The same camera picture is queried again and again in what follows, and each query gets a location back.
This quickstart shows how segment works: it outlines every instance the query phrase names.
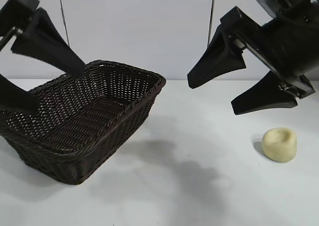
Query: woven texture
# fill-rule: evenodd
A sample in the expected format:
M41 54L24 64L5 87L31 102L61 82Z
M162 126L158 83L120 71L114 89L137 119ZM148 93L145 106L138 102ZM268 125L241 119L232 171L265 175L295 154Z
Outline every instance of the woven texture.
M64 74L31 90L37 115L0 111L0 134L28 166L80 184L143 124L164 85L159 74L94 61L81 78Z

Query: brown wicker basket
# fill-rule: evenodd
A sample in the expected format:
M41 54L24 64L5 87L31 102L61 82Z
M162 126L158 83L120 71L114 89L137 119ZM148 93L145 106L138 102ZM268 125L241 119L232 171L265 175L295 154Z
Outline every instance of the brown wicker basket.
M30 167L80 184L143 124L166 80L110 61L94 61L31 90L37 115L0 111L0 134Z

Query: white tabletop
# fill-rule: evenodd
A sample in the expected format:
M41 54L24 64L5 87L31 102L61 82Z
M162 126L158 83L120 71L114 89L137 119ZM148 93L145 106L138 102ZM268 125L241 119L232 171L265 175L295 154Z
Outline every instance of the white tabletop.
M145 124L79 186L27 167L1 139L0 225L318 226L319 94L235 116L230 101L253 84L169 81ZM290 163L260 153L275 127L299 137Z

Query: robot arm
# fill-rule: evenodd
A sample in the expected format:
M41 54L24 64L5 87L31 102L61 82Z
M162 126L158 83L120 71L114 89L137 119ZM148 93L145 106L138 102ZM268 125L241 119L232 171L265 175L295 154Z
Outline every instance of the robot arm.
M65 43L38 0L8 0L0 10L0 50L16 36L11 51L80 76L84 62ZM0 75L0 110L36 113L39 102Z
M238 7L221 25L203 57L188 74L197 88L222 74L246 68L251 51L269 69L255 86L232 101L236 115L269 108L293 108L296 98L315 92L306 72L319 63L319 3L310 0L257 0L274 19L260 26Z

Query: basket rim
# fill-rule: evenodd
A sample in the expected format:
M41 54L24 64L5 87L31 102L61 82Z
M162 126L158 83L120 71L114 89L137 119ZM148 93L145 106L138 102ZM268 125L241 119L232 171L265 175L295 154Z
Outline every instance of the basket rim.
M113 66L122 66L122 67L125 66L125 67L129 67L130 69L139 71L141 73L147 73L148 75L152 75L155 78L157 78L158 81L156 84L154 84L154 86L147 93L140 96L136 100L132 101L128 106L125 107L124 111L122 111L122 112L118 113L117 115L115 115L114 117L112 117L105 124L104 127L101 127L100 131L97 131L94 135L92 135L92 137L88 138L86 141L83 141L81 143L82 147L80 147L76 151L68 152L68 153L57 153L55 151L50 151L49 149L44 148L43 147L44 144L41 143L37 139L33 139L30 136L26 136L26 135L20 133L19 131L13 130L11 128L6 128L6 130L9 131L11 134L17 135L22 140L30 143L32 146L28 145L26 147L28 150L31 150L32 152L39 154L48 160L53 160L55 162L61 162L61 163L62 162L71 162L71 161L76 161L80 157L83 157L84 155L89 154L91 151L94 150L94 146L96 144L98 144L99 142L104 140L110 133L113 132L113 130L115 130L118 127L118 125L120 125L123 121L125 121L135 111L140 109L144 104L146 104L146 102L148 100L150 100L151 98L153 98L157 94L159 94L161 89L166 84L166 79L158 73L155 73L155 72L152 72L149 70L145 70L145 69L140 69L140 68L137 68L137 67L134 67L131 65L127 65L127 64L119 63L119 62L115 62L115 61L95 60L95 61L91 61L90 63L88 63L86 65L86 68L94 67L96 65L107 65L107 64L111 64ZM50 87L52 84L56 84L56 82L64 80L66 77L71 78L74 76L72 76L70 74L62 74L55 79L47 81L46 83L29 90L29 92L34 94L34 93L37 93L39 91L42 91L42 90ZM15 139L13 139L13 140L10 139L10 140L15 142L16 144L21 145L22 147L25 147L22 142L19 142L20 140L19 141L15 140Z

